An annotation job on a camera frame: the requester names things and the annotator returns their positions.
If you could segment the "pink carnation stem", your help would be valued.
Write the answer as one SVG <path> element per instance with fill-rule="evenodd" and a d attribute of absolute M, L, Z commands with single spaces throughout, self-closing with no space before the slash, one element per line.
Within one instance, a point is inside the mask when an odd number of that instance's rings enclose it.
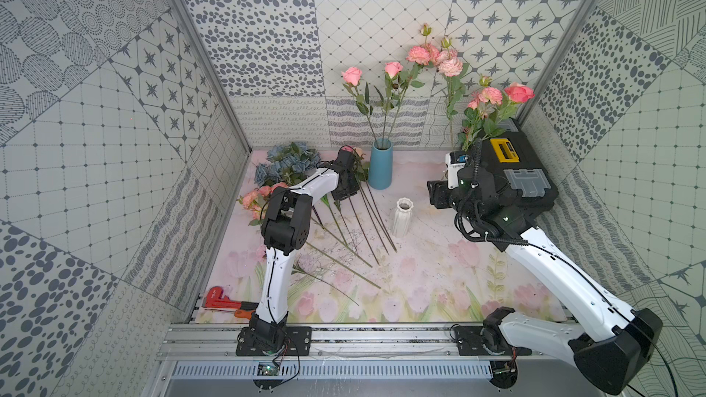
<path fill-rule="evenodd" d="M 317 281 L 319 281 L 319 282 L 323 282 L 323 283 L 325 283 L 325 285 L 327 285 L 327 286 L 329 286 L 330 288 L 336 290 L 337 292 L 339 292 L 340 294 L 342 294 L 343 296 L 345 296 L 346 298 L 348 298 L 350 301 L 353 301 L 353 303 L 359 304 L 355 299 L 353 299 L 351 296 L 349 296 L 349 294 L 346 294 L 345 292 L 343 292 L 343 290 L 340 290 L 340 289 L 339 289 L 338 287 L 336 287 L 334 284 L 332 284 L 332 283 L 330 283 L 330 282 L 328 282 L 328 281 L 326 281 L 326 280 L 324 280 L 324 279 L 322 279 L 322 278 L 320 278 L 320 277 L 314 275 L 313 273 L 310 273 L 310 272 L 304 270 L 303 267 L 302 267 L 299 263 L 295 263 L 295 264 L 293 265 L 292 272 L 293 272 L 294 274 L 305 275 L 305 276 L 310 277 L 310 278 L 312 278 L 312 279 L 315 279 L 315 280 L 317 280 Z"/>

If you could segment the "large pink rose stem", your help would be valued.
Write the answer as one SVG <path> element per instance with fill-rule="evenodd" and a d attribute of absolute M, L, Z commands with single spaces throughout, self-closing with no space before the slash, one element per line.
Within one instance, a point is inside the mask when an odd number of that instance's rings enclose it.
<path fill-rule="evenodd" d="M 512 118 L 518 107 L 535 97 L 534 90 L 528 86 L 514 83 L 504 90 L 487 86 L 479 95 L 483 104 L 483 131 L 485 138 L 496 137 L 504 131 L 500 123 Z"/>

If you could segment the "pink peony flower stem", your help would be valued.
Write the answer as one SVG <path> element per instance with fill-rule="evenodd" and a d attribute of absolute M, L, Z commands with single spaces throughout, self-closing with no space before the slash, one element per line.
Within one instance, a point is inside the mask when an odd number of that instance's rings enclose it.
<path fill-rule="evenodd" d="M 418 77 L 430 64 L 433 64 L 433 57 L 438 52 L 438 49 L 430 40 L 432 27 L 428 23 L 424 23 L 421 26 L 420 33 L 424 37 L 423 42 L 409 49 L 405 58 L 408 67 L 404 66 L 404 70 L 398 75 L 399 85 L 395 86 L 397 95 L 393 101 L 395 105 L 391 110 L 393 112 L 393 121 L 390 127 L 387 128 L 389 140 L 392 139 L 409 88 L 417 89 L 424 86 L 424 83 Z"/>

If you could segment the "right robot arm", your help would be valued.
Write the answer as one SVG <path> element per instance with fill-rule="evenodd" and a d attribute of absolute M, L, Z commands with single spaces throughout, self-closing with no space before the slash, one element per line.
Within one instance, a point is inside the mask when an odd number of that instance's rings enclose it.
<path fill-rule="evenodd" d="M 573 315 L 573 323 L 531 318 L 499 306 L 481 338 L 494 355 L 528 349 L 575 367 L 603 393 L 619 395 L 657 351 L 662 320 L 634 310 L 565 255 L 535 222 L 557 190 L 543 168 L 446 155 L 447 176 L 427 184 L 435 208 L 453 209 L 454 226 L 471 243 L 490 243 L 519 262 Z"/>

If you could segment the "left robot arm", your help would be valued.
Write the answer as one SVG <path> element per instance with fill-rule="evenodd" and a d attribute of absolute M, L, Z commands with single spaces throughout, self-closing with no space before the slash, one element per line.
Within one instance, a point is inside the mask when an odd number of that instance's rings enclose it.
<path fill-rule="evenodd" d="M 308 240 L 314 204 L 327 195 L 345 200 L 357 194 L 358 159 L 354 149 L 344 146 L 335 160 L 321 163 L 312 176 L 293 187 L 275 189 L 270 196 L 261 224 L 267 248 L 263 290 L 249 320 L 257 343 L 266 352 L 278 351 L 285 345 L 294 252 Z"/>

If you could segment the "blue cylindrical vase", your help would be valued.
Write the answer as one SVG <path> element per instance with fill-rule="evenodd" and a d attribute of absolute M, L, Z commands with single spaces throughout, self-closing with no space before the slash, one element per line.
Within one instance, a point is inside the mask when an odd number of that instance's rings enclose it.
<path fill-rule="evenodd" d="M 393 144 L 389 139 L 378 139 L 373 143 L 368 182 L 373 189 L 384 190 L 393 179 Z"/>

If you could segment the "bunch of artificial flowers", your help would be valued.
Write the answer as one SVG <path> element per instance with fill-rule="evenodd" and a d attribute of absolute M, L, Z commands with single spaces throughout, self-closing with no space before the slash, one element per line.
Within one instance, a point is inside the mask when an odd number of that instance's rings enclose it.
<path fill-rule="evenodd" d="M 396 245 L 384 225 L 368 182 L 370 160 L 367 154 L 359 148 L 344 146 L 353 148 L 359 155 L 356 178 L 360 190 L 346 200 L 335 201 L 327 195 L 316 202 L 308 240 L 299 250 L 311 250 L 325 262 L 378 289 L 379 283 L 353 266 L 360 263 L 364 268 L 376 268 L 382 264 L 384 255 L 395 251 Z M 293 142 L 271 149 L 265 162 L 256 167 L 255 189 L 238 200 L 252 213 L 251 225 L 261 231 L 262 219 L 275 189 L 293 187 L 312 176 L 321 163 L 335 159 L 323 159 L 318 150 L 306 143 Z M 304 270 L 322 278 L 302 261 L 297 251 L 294 264 L 299 263 Z"/>

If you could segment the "white ribbed vase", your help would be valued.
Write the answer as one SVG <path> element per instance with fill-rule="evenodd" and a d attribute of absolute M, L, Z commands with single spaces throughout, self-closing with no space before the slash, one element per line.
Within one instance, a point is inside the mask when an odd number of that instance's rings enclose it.
<path fill-rule="evenodd" d="M 399 198 L 393 209 L 391 222 L 392 235 L 397 238 L 405 236 L 413 219 L 413 201 L 409 198 Z"/>

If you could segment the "black toolbox yellow latch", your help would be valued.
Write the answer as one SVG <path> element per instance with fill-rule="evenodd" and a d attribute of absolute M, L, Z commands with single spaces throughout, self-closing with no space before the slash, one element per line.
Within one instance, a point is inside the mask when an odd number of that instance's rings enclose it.
<path fill-rule="evenodd" d="M 483 195 L 496 207 L 515 206 L 531 218 L 551 211 L 558 196 L 557 186 L 514 119 L 500 123 L 504 132 L 483 141 L 481 175 L 491 185 Z"/>

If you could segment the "red pipe wrench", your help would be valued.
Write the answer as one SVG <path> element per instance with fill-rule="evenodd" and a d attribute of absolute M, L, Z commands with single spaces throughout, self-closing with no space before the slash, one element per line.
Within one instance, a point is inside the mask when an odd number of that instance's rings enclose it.
<path fill-rule="evenodd" d="M 212 287 L 203 299 L 202 307 L 210 311 L 231 312 L 235 318 L 249 320 L 257 310 L 258 303 L 232 300 L 222 287 Z"/>

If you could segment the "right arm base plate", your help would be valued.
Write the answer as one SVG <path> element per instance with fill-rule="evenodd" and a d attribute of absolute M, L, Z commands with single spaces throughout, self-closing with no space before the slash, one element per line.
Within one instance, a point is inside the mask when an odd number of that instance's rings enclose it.
<path fill-rule="evenodd" d="M 525 347 L 511 347 L 506 342 L 493 345 L 478 325 L 454 323 L 449 329 L 450 338 L 460 356 L 531 356 L 532 351 Z"/>

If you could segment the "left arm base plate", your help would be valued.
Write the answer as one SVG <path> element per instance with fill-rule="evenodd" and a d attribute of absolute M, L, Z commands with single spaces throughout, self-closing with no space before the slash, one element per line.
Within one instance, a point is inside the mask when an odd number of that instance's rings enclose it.
<path fill-rule="evenodd" d="M 259 334 L 255 328 L 246 327 L 238 335 L 236 355 L 238 357 L 308 356 L 311 349 L 313 329 L 309 326 L 284 327 L 266 330 Z"/>

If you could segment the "aluminium rail frame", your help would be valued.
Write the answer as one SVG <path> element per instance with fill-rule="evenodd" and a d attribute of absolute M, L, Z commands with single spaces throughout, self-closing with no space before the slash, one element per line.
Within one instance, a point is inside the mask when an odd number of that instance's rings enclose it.
<path fill-rule="evenodd" d="M 450 338 L 453 323 L 324 323 L 313 329 L 308 356 L 288 356 L 285 360 L 511 360 L 513 356 L 460 356 Z M 171 325 L 163 345 L 157 351 L 159 360 L 266 360 L 275 356 L 238 357 L 235 353 L 239 333 L 245 325 Z M 574 353 L 561 346 L 584 334 L 577 323 L 552 323 L 522 318 L 507 330 L 511 347 L 525 347 L 531 356 L 520 360 L 562 360 L 569 362 Z"/>

